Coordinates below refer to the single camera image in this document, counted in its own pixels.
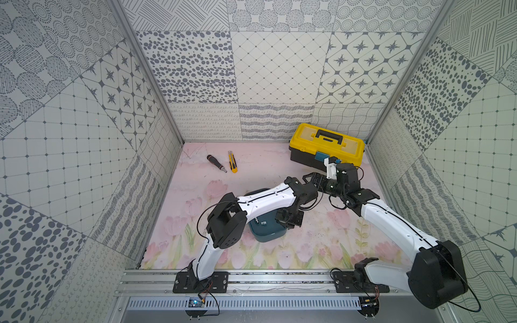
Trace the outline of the right controller board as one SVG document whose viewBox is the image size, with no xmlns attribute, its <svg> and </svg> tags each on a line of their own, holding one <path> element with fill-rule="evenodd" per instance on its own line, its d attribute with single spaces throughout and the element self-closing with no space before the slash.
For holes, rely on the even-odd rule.
<svg viewBox="0 0 517 323">
<path fill-rule="evenodd" d="M 375 318 L 380 309 L 379 300 L 370 297 L 359 298 L 358 312 L 365 318 Z"/>
</svg>

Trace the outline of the left controller board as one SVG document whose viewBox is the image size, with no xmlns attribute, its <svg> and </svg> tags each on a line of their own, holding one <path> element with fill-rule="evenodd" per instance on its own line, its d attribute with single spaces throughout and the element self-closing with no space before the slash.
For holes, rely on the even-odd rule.
<svg viewBox="0 0 517 323">
<path fill-rule="evenodd" d="M 207 313 L 207 309 L 203 301 L 198 297 L 191 297 L 188 300 L 187 308 L 185 313 L 189 318 L 199 319 Z"/>
</svg>

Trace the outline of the teal plastic storage tray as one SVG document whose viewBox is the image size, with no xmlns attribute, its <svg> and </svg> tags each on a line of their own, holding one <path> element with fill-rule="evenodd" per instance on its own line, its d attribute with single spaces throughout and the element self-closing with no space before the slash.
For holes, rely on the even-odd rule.
<svg viewBox="0 0 517 323">
<path fill-rule="evenodd" d="M 250 231 L 258 242 L 265 243 L 281 238 L 288 231 L 276 220 L 279 209 L 263 213 L 248 222 Z"/>
</svg>

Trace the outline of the yellow black toolbox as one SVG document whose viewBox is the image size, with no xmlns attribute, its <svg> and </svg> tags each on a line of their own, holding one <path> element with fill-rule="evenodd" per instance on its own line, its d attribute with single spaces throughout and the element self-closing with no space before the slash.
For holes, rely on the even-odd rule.
<svg viewBox="0 0 517 323">
<path fill-rule="evenodd" d="M 326 170 L 324 160 L 330 157 L 361 166 L 364 149 L 361 139 L 308 123 L 300 124 L 289 141 L 292 161 L 321 171 Z"/>
</svg>

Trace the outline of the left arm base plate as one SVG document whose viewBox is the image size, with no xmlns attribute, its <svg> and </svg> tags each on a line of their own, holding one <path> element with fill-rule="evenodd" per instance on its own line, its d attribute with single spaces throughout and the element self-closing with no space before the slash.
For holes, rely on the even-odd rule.
<svg viewBox="0 0 517 323">
<path fill-rule="evenodd" d="M 193 273 L 180 272 L 174 280 L 173 293 L 226 293 L 229 272 L 216 271 L 211 277 L 199 281 Z"/>
</svg>

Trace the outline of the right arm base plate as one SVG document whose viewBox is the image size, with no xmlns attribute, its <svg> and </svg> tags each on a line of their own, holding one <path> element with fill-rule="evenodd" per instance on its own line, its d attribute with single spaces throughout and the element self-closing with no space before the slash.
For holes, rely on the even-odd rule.
<svg viewBox="0 0 517 323">
<path fill-rule="evenodd" d="M 337 293 L 365 293 L 373 295 L 375 293 L 389 293 L 387 285 L 377 285 L 368 278 L 356 274 L 354 271 L 333 270 L 330 272 Z"/>
</svg>

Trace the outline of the aluminium mounting rail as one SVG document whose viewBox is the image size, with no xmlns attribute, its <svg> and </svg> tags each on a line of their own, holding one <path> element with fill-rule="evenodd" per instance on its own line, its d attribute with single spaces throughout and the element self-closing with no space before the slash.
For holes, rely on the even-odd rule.
<svg viewBox="0 0 517 323">
<path fill-rule="evenodd" d="M 361 283 L 352 270 L 227 270 L 193 287 L 186 271 L 127 270 L 116 288 L 116 296 L 322 296 L 324 294 L 376 297 L 411 296 L 395 285 Z"/>
</svg>

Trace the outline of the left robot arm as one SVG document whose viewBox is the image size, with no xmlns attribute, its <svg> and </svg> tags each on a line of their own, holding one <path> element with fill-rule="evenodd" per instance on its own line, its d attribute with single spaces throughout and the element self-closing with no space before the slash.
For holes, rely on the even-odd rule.
<svg viewBox="0 0 517 323">
<path fill-rule="evenodd" d="M 205 240 L 200 255 L 188 268 L 189 274 L 198 281 L 205 281 L 214 274 L 215 265 L 223 251 L 234 246 L 242 237 L 246 225 L 261 215 L 276 212 L 275 221 L 290 230 L 301 226 L 306 204 L 317 200 L 318 189 L 312 183 L 302 183 L 288 177 L 284 182 L 254 195 L 224 195 L 219 203 L 210 207 L 207 216 Z"/>
</svg>

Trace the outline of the yellow utility knife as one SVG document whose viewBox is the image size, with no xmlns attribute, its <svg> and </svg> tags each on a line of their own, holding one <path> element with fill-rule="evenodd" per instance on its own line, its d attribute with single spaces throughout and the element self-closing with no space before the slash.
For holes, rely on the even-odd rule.
<svg viewBox="0 0 517 323">
<path fill-rule="evenodd" d="M 238 166 L 236 164 L 236 159 L 235 159 L 235 156 L 234 156 L 232 151 L 228 152 L 228 158 L 229 158 L 229 163 L 230 163 L 231 171 L 233 173 L 237 173 L 238 172 Z"/>
</svg>

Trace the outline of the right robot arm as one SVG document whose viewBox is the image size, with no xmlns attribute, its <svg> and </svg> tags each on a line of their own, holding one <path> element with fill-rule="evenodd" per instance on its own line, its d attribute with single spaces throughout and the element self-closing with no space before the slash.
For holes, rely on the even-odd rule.
<svg viewBox="0 0 517 323">
<path fill-rule="evenodd" d="M 459 247 L 418 229 L 393 211 L 374 191 L 364 188 L 357 168 L 339 164 L 334 178 L 317 172 L 303 177 L 319 192 L 338 198 L 343 209 L 380 229 L 409 258 L 410 265 L 396 265 L 376 257 L 365 258 L 354 266 L 354 283 L 364 293 L 369 287 L 386 285 L 412 292 L 429 309 L 452 301 L 469 290 Z"/>
</svg>

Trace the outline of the controller board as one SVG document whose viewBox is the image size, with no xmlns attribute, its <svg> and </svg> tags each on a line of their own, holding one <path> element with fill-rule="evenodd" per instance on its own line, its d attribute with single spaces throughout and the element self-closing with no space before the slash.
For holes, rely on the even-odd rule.
<svg viewBox="0 0 517 323">
<path fill-rule="evenodd" d="M 379 300 L 370 297 L 359 298 L 358 312 L 365 318 L 375 318 L 380 309 Z"/>
<path fill-rule="evenodd" d="M 198 297 L 191 297 L 188 300 L 187 308 L 185 313 L 189 318 L 199 319 L 207 313 L 207 309 L 203 301 Z"/>
</svg>

